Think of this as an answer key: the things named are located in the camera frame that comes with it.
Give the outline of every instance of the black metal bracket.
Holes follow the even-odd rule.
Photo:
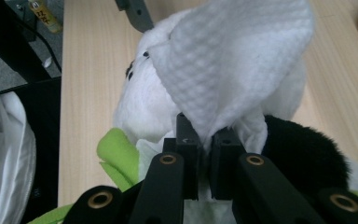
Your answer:
[[[28,7],[27,0],[5,0],[5,3],[13,10],[20,20],[36,30],[36,16]],[[36,40],[36,35],[23,27],[17,26],[28,42]]]
[[[17,28],[17,15],[0,0],[0,58],[27,82],[50,79],[42,62]]]
[[[143,182],[123,193],[109,187],[87,191],[64,223],[183,223],[184,199],[197,199],[202,152],[191,123],[179,114],[177,138],[165,139]],[[358,223],[357,196],[323,189],[310,200],[270,159],[246,153],[230,129],[213,137],[209,177],[213,197],[233,201],[237,223]]]
[[[141,33],[153,29],[144,0],[116,0],[118,10],[125,10],[131,25]]]

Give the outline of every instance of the black cable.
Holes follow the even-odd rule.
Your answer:
[[[46,48],[48,48],[48,52],[50,53],[51,58],[53,59],[53,62],[57,66],[57,69],[60,71],[60,73],[62,73],[62,69],[61,69],[61,66],[60,66],[60,64],[59,64],[59,62],[57,60],[57,57],[55,56],[53,49],[51,48],[50,44],[45,39],[45,37],[43,37],[41,34],[39,34],[35,29],[33,29],[27,23],[25,23],[24,21],[20,20],[20,18],[17,15],[14,16],[14,21],[16,23],[18,23],[19,25],[21,25],[22,27],[26,28],[27,30],[31,31],[33,34],[37,35],[37,37],[39,37],[39,39],[46,45]]]

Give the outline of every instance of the green plush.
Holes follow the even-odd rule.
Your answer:
[[[62,223],[68,214],[69,210],[71,210],[72,204],[68,204],[66,206],[62,206],[51,210],[44,214],[41,217],[36,218],[35,220],[28,222],[28,224],[57,224]]]
[[[100,141],[97,154],[101,166],[121,191],[139,181],[139,151],[127,135],[118,128],[111,129]]]

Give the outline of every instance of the white towel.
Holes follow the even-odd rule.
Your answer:
[[[148,51],[206,148],[215,132],[234,126],[246,148],[260,153],[267,137],[261,104],[298,63],[312,29],[305,0],[213,0]]]
[[[20,223],[34,182],[36,144],[20,98],[0,95],[0,223]]]
[[[175,136],[179,112],[206,152],[211,136],[231,126],[248,151],[260,153],[263,115],[290,119],[300,103],[301,54],[312,29],[306,0],[212,0],[146,32],[114,117],[140,151],[140,180],[164,136]],[[207,189],[200,199],[210,199]],[[230,203],[209,201],[186,202],[184,223],[235,221]]]

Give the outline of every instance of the textured washcloth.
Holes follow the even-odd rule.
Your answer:
[[[157,142],[182,111],[206,148],[232,126],[259,153],[263,113],[290,119],[299,105],[312,28],[304,0],[213,0],[175,14],[141,39],[115,126]]]
[[[312,28],[307,1],[213,0],[148,51],[206,148],[215,132],[234,126],[260,153],[267,137],[261,104],[294,68]]]

